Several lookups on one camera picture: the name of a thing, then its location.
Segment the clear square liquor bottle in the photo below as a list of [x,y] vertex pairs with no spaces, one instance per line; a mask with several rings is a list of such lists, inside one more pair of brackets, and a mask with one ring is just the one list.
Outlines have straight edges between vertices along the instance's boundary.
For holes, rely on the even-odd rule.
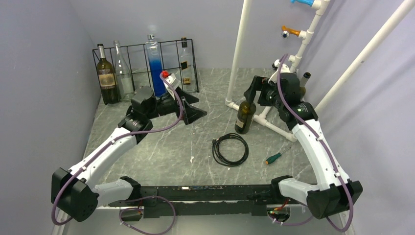
[[188,93],[197,91],[196,76],[193,66],[193,57],[190,54],[187,38],[181,38],[181,52],[179,55],[182,90]]

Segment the clear round glass bottle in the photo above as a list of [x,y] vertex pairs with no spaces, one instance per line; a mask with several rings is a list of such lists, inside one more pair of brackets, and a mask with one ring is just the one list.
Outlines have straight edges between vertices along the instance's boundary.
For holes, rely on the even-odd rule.
[[133,77],[130,68],[124,59],[120,42],[114,40],[113,44],[116,51],[115,76],[117,79],[119,97],[121,101],[127,101],[135,94]]

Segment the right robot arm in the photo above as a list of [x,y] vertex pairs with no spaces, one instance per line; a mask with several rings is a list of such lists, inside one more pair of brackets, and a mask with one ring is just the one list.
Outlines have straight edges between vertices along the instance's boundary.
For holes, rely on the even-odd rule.
[[334,157],[324,138],[317,113],[310,103],[301,99],[297,76],[286,72],[272,81],[256,75],[244,97],[247,101],[253,101],[257,92],[260,93],[259,105],[278,110],[280,119],[303,147],[317,179],[317,183],[311,185],[292,176],[274,178],[269,191],[271,200],[282,203],[287,198],[294,199],[305,204],[317,219],[352,212],[363,187],[359,181],[350,180]]

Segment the blue rectangular glass bottle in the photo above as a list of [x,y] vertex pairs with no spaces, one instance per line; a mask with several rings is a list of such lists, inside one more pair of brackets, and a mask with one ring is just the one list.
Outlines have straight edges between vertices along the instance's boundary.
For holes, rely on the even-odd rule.
[[145,44],[146,51],[148,54],[148,62],[150,67],[151,79],[154,94],[156,97],[166,93],[166,88],[163,81],[160,79],[160,74],[163,71],[161,56],[159,52],[159,44],[155,40],[154,34],[147,35],[148,42]]

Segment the dark green wine bottle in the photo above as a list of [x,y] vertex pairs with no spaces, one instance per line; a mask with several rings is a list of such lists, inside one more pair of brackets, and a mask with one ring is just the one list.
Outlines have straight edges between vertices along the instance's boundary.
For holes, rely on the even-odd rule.
[[255,103],[249,102],[247,100],[243,101],[238,108],[237,118],[234,126],[235,131],[239,134],[246,134],[250,129],[255,113]]

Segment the brown-green wine bottle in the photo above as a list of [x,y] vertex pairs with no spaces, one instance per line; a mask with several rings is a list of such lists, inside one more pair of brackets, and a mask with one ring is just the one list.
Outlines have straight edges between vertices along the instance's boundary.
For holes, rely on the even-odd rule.
[[302,76],[302,78],[300,79],[300,95],[301,95],[301,99],[303,99],[303,97],[306,94],[306,87],[305,85],[307,84],[309,78],[311,77],[311,73],[309,72],[305,72]]

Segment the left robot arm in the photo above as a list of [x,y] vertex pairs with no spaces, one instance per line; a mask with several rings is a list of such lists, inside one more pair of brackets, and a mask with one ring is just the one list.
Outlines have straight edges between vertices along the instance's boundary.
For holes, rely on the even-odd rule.
[[154,133],[152,119],[175,113],[178,121],[192,124],[207,115],[194,107],[199,99],[176,88],[157,98],[153,90],[139,88],[126,116],[96,150],[70,169],[57,169],[51,180],[52,210],[60,209],[78,222],[86,220],[96,208],[117,201],[133,206],[142,196],[141,184],[130,177],[106,184],[99,178],[122,155],[138,145],[149,133]]

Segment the olive green wine bottle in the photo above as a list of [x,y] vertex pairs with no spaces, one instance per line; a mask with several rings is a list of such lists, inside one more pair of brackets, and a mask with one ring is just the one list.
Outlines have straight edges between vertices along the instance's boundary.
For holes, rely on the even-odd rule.
[[96,65],[101,95],[104,104],[119,102],[116,79],[112,64],[106,59],[103,44],[98,44],[99,62]]

